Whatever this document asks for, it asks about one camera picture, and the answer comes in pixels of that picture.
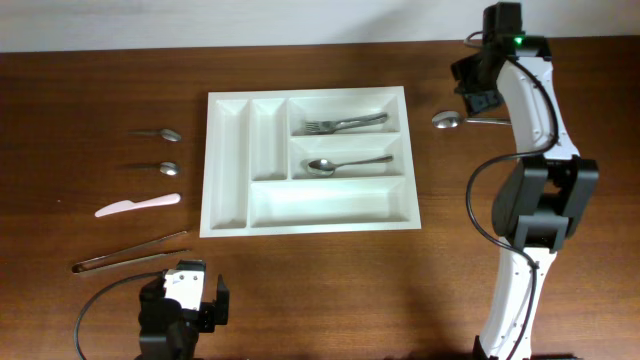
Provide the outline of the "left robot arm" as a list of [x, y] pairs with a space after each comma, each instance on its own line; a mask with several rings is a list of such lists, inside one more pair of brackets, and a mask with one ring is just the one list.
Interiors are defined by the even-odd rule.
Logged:
[[202, 300], [206, 284], [204, 261], [181, 260], [140, 290], [140, 359], [192, 359], [202, 333], [228, 324], [230, 290], [224, 278], [217, 277], [210, 302]]

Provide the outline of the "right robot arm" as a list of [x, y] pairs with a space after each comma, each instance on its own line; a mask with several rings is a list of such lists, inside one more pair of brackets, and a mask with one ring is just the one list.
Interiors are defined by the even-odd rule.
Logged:
[[527, 34], [518, 2], [483, 12], [476, 54], [451, 66], [468, 114], [506, 107], [513, 154], [492, 158], [515, 167], [491, 208], [491, 230], [476, 230], [500, 249], [489, 317], [474, 339], [475, 359], [529, 359], [531, 333], [549, 269], [576, 231], [599, 179], [595, 161], [580, 156], [564, 126], [553, 89], [548, 40]]

